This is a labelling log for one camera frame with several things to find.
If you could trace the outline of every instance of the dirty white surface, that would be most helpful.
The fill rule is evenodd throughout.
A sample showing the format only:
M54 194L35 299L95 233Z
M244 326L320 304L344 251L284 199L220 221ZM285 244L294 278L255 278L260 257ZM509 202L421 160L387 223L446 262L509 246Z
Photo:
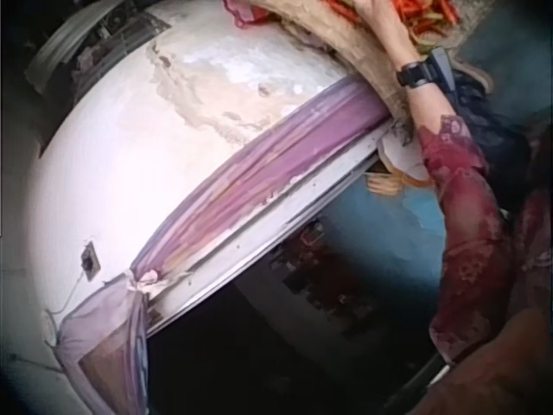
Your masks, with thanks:
M235 28L219 0L160 3L152 13L172 28L77 104L32 169L28 246L41 307L65 303L87 242L101 265L56 322L125 270L232 154L346 73L278 26Z

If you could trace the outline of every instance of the purple cloth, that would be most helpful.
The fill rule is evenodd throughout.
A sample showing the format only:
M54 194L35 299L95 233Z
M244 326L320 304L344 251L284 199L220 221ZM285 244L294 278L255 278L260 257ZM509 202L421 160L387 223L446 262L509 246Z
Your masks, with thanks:
M358 75L348 76L238 151L159 226L131 265L162 276L239 220L390 116Z

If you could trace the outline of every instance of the blue wall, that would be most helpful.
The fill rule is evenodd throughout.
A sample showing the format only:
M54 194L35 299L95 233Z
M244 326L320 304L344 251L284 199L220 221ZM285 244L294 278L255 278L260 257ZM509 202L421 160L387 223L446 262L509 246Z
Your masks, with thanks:
M445 244L433 189L380 196L360 178L322 211L321 221L329 244L351 261L370 291L402 317L432 314Z

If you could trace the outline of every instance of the black wristwatch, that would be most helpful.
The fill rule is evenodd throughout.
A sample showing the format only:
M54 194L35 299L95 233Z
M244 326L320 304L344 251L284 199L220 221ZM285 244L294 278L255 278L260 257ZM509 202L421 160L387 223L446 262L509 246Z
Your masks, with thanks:
M408 86L409 88L417 88L424 84L436 82L434 68L424 62L411 62L401 68L401 71L397 73L397 82L401 86Z
M428 83L439 84L447 93L453 93L455 83L448 54L442 47L430 51L424 62L411 62L397 73L397 81L401 86L417 88Z

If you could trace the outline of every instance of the sliced vegetable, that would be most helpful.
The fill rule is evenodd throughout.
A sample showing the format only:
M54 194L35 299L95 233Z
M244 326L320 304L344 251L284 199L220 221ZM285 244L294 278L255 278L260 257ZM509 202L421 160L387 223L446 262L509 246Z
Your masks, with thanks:
M349 22L362 24L353 7L353 0L323 0L335 13L345 17ZM402 22L407 26L413 42L419 46L433 46L433 42L421 39L424 33L437 33L446 36L444 29L455 26L460 18L449 0L390 0Z
M448 0L438 0L438 3L446 19L448 19L448 22L457 24L459 22L459 15L457 15L455 7L453 7Z
M354 9L341 3L340 0L325 0L335 13L346 18L351 23L361 23L361 19Z

